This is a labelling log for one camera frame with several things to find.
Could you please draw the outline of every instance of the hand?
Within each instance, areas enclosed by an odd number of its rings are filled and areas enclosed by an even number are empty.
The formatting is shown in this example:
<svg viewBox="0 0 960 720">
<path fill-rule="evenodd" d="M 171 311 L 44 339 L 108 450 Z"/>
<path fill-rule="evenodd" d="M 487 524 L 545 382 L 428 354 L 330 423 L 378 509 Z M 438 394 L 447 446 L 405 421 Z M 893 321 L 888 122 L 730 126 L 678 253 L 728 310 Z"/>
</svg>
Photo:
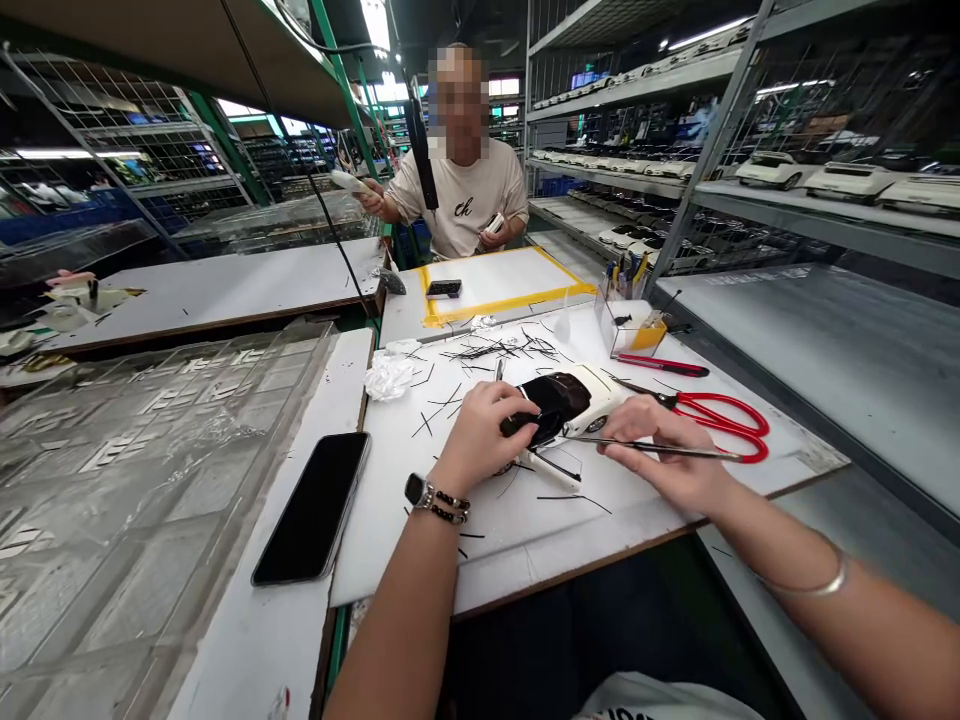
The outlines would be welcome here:
<svg viewBox="0 0 960 720">
<path fill-rule="evenodd" d="M 433 486 L 462 499 L 474 485 L 515 460 L 537 431 L 534 423 L 527 423 L 504 437 L 500 423 L 518 412 L 539 415 L 540 408 L 508 383 L 477 383 L 463 398 L 447 444 L 430 472 Z"/>
<path fill-rule="evenodd" d="M 713 448 L 706 430 L 644 396 L 632 397 L 614 410 L 600 435 L 623 442 L 653 436 L 661 445 Z M 635 472 L 673 505 L 707 516 L 722 505 L 737 482 L 719 460 L 661 455 L 657 461 L 622 445 L 598 445 L 597 451 Z"/>
<path fill-rule="evenodd" d="M 495 233 L 488 233 L 486 230 L 480 233 L 480 242 L 487 250 L 496 250 L 498 247 L 510 242 L 512 237 L 510 222 L 505 221 L 503 227 Z"/>
<path fill-rule="evenodd" d="M 368 215 L 380 217 L 380 213 L 383 212 L 385 205 L 383 200 L 383 186 L 372 178 L 364 178 L 363 183 L 373 190 L 377 196 L 374 197 L 368 193 L 353 193 L 353 196 L 360 202 L 364 212 Z"/>
</svg>

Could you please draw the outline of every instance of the black beaded bracelet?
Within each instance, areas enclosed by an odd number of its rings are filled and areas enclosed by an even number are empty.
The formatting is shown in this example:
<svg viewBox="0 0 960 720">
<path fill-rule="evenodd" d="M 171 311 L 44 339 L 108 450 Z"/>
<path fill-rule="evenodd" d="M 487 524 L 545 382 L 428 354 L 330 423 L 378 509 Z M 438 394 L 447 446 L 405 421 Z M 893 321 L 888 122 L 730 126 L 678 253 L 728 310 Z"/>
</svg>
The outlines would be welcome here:
<svg viewBox="0 0 960 720">
<path fill-rule="evenodd" d="M 430 506 L 430 512 L 436 515 L 441 520 L 446 520 L 451 525 L 463 525 L 467 521 L 467 516 L 469 513 L 464 510 L 462 515 L 456 515 L 454 513 L 448 513 L 446 510 L 438 508 L 436 505 Z"/>
<path fill-rule="evenodd" d="M 434 493 L 438 498 L 443 500 L 447 505 L 452 507 L 454 510 L 469 510 L 470 501 L 469 500 L 457 500 L 447 495 L 443 490 L 437 490 Z"/>
</svg>

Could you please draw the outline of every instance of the tweezers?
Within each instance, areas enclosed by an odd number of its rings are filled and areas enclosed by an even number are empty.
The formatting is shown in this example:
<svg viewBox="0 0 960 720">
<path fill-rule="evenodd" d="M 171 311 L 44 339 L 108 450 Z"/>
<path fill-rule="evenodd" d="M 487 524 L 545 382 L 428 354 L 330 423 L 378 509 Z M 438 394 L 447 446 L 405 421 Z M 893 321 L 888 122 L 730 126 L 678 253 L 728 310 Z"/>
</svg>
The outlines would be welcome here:
<svg viewBox="0 0 960 720">
<path fill-rule="evenodd" d="M 664 455 L 685 455 L 687 457 L 702 457 L 711 460 L 726 460 L 727 462 L 743 462 L 743 455 L 736 453 L 725 453 L 719 450 L 697 450 L 696 448 L 674 447 L 672 445 L 657 445 L 656 443 L 645 442 L 621 442 L 620 440 L 609 440 L 607 438 L 585 438 L 574 437 L 567 440 L 576 440 L 577 442 L 589 442 L 595 445 L 623 445 L 624 447 L 642 450 L 643 452 L 657 452 Z"/>
</svg>

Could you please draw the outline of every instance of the white t-shirt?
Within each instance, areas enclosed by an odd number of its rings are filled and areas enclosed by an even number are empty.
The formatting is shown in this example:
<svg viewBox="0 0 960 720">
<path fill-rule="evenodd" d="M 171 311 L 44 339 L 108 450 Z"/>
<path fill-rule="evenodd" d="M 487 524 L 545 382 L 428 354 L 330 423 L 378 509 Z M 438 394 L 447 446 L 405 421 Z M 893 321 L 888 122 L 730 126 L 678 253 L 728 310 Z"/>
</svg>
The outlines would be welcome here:
<svg viewBox="0 0 960 720">
<path fill-rule="evenodd" d="M 611 675 L 574 720 L 763 720 L 739 700 L 692 683 L 662 683 L 640 673 Z"/>
<path fill-rule="evenodd" d="M 393 198 L 405 223 L 422 217 L 433 236 L 431 249 L 443 258 L 469 257 L 480 242 L 480 232 L 501 213 L 527 222 L 527 191 L 523 171 L 513 148 L 491 139 L 487 155 L 469 167 L 451 160 L 431 160 L 439 206 L 427 210 L 417 174 L 417 161 L 409 152 L 400 161 L 397 176 L 386 195 Z"/>
</svg>

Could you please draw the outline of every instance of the yellow tape border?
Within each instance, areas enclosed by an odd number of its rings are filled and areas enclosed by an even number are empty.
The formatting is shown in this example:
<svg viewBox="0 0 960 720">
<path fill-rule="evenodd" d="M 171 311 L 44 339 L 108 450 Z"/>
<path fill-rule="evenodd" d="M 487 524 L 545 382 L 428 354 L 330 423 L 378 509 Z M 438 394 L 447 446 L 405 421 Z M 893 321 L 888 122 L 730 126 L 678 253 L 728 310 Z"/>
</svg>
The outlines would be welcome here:
<svg viewBox="0 0 960 720">
<path fill-rule="evenodd" d="M 529 247 L 525 247 L 517 248 L 516 250 L 506 250 L 505 252 L 517 252 L 519 250 L 529 249 Z M 472 307 L 461 308 L 460 310 L 450 313 L 438 313 L 436 301 L 427 299 L 427 288 L 430 286 L 430 275 L 429 271 L 427 270 L 429 266 L 424 265 L 419 268 L 420 287 L 423 291 L 424 300 L 423 326 L 429 328 L 443 327 L 446 323 L 465 320 L 466 318 L 474 317 L 475 315 L 492 315 L 493 313 L 503 312 L 504 310 L 513 310 L 514 308 L 522 307 L 524 305 L 532 305 L 539 302 L 550 302 L 551 300 L 562 300 L 564 295 L 596 295 L 597 288 L 595 286 L 582 282 L 580 278 L 567 270 L 567 268 L 561 265 L 556 258 L 551 256 L 542 247 L 534 247 L 533 249 L 557 266 L 560 270 L 562 270 L 564 274 L 574 281 L 574 283 L 568 287 L 556 288 L 555 290 L 545 290 L 532 295 L 509 298 L 507 300 L 497 300 L 496 302 L 486 303 L 485 305 L 474 305 Z"/>
</svg>

